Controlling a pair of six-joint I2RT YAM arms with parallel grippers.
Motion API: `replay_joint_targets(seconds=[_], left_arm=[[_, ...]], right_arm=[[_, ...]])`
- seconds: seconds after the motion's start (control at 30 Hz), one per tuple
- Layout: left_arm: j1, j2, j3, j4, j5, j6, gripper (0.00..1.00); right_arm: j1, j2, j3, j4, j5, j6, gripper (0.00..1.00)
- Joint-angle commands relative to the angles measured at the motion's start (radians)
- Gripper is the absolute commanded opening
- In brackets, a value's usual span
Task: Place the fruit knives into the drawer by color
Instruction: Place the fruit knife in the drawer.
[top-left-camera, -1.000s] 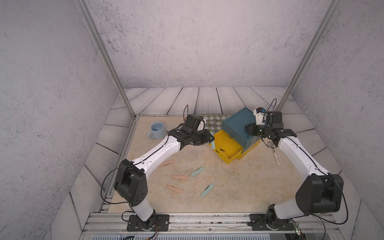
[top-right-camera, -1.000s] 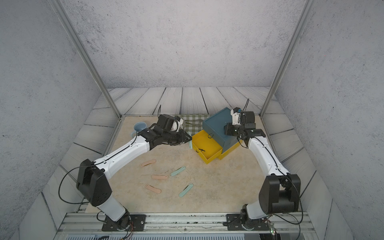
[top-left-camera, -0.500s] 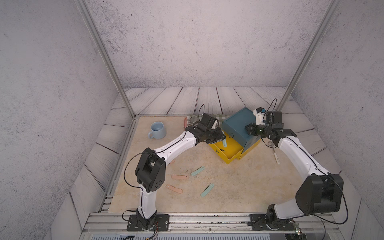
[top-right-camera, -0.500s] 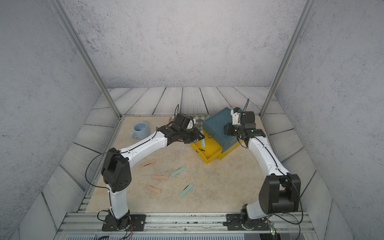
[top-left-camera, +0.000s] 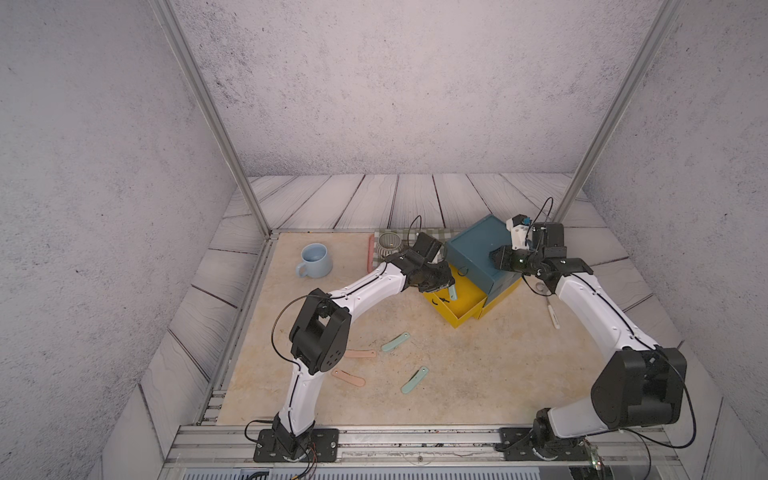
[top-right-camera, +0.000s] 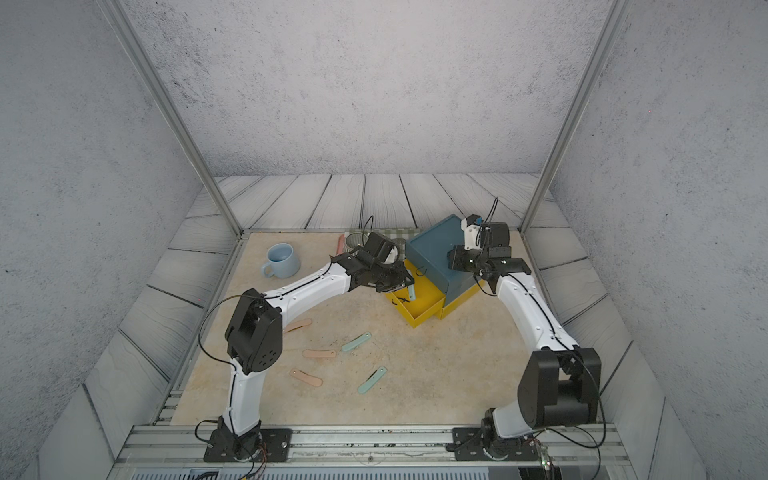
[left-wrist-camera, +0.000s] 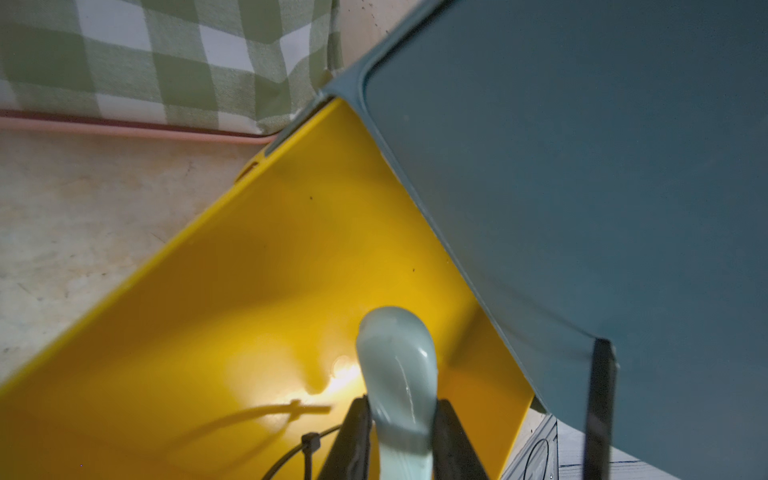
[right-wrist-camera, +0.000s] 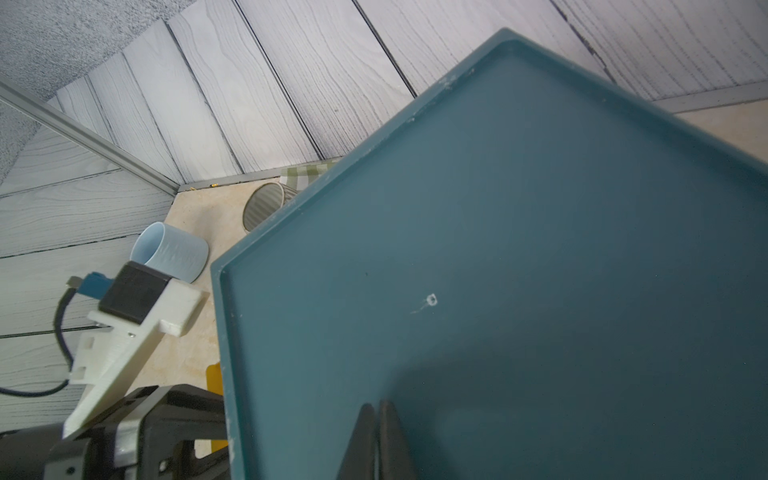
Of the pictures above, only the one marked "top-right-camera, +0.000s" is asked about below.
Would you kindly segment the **teal drawer cabinet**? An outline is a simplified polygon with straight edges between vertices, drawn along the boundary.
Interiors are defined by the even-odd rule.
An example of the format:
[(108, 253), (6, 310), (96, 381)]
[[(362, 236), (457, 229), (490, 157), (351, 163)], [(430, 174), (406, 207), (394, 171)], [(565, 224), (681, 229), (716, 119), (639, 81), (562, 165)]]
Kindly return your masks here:
[(461, 220), (450, 215), (406, 241), (405, 258), (444, 295), (448, 305), (476, 284), (470, 273), (449, 268), (448, 254), (464, 246)]

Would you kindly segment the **yellow drawer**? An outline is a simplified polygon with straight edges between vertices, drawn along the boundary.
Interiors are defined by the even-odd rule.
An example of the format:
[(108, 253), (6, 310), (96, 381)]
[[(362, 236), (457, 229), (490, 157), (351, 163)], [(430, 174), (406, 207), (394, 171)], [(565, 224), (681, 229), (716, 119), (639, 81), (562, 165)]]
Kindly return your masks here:
[(410, 261), (405, 261), (405, 267), (414, 279), (416, 300), (409, 302), (407, 287), (387, 293), (386, 297), (396, 310), (413, 328), (418, 327), (429, 318), (436, 316), (443, 304), (445, 294), (440, 291), (426, 276)]
[(470, 288), (463, 291), (461, 294), (454, 292), (451, 295), (447, 295), (443, 298), (443, 304), (437, 313), (439, 319), (445, 319), (448, 315), (453, 313), (458, 307), (466, 303), (472, 296), (480, 291), (480, 287), (477, 284), (472, 285)]

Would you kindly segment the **yellow bottom drawer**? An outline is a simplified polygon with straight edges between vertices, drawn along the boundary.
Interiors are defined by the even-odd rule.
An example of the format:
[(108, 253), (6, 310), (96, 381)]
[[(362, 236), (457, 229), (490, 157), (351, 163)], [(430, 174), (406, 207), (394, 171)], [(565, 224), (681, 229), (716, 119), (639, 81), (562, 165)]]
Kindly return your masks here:
[(480, 287), (477, 284), (472, 285), (470, 288), (463, 291), (461, 294), (454, 292), (451, 295), (447, 295), (443, 298), (443, 304), (437, 313), (439, 319), (445, 319), (448, 315), (453, 313), (458, 307), (466, 303), (472, 296), (480, 291)]

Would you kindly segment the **mint fruit knife front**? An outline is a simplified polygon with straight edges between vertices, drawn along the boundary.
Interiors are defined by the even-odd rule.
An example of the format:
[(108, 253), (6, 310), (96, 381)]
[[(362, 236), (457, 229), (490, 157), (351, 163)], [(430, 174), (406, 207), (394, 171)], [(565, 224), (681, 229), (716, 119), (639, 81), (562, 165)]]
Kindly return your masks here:
[(388, 370), (386, 367), (378, 367), (361, 385), (358, 386), (358, 393), (361, 395), (366, 394), (386, 375), (387, 372)]

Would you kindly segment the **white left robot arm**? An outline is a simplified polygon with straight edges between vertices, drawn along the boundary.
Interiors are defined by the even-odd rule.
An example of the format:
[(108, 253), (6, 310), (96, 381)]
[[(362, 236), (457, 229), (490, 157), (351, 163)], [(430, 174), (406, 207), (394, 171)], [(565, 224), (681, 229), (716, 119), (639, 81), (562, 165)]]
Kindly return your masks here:
[(225, 331), (233, 376), (222, 422), (230, 433), (242, 437), (260, 427), (266, 371), (282, 354), (284, 328), (297, 317), (358, 287), (390, 293), (415, 283), (403, 261), (388, 260), (395, 247), (374, 232), (363, 246), (331, 258), (313, 274), (276, 290), (250, 289), (239, 297)]

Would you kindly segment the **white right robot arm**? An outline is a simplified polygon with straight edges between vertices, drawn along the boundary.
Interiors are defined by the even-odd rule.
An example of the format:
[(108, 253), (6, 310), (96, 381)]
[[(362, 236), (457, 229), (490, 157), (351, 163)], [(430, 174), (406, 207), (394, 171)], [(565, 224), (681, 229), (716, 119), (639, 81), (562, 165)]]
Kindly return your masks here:
[(528, 263), (512, 256), (505, 223), (470, 215), (460, 228), (463, 243), (447, 254), (449, 268), (487, 283), (530, 351), (516, 399), (486, 415), (489, 440), (517, 440), (545, 427), (595, 422), (602, 413), (602, 363), (595, 349), (581, 347), (557, 321)]

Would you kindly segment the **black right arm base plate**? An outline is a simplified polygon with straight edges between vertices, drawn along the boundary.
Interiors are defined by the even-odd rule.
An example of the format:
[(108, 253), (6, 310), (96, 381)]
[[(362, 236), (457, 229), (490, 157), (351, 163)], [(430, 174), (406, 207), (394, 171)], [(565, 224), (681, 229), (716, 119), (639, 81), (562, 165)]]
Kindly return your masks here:
[(452, 442), (446, 451), (459, 462), (533, 462), (539, 459), (535, 446), (524, 439), (500, 439), (480, 427), (452, 429)]

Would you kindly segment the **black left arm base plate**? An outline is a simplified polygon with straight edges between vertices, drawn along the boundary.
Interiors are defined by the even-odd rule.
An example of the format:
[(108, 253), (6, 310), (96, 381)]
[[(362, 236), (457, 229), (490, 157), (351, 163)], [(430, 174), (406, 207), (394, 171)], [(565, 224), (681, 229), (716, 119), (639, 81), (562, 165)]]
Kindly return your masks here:
[(290, 428), (263, 429), (257, 425), (249, 432), (236, 436), (220, 417), (206, 441), (203, 461), (256, 464), (287, 462), (292, 435), (293, 430)]

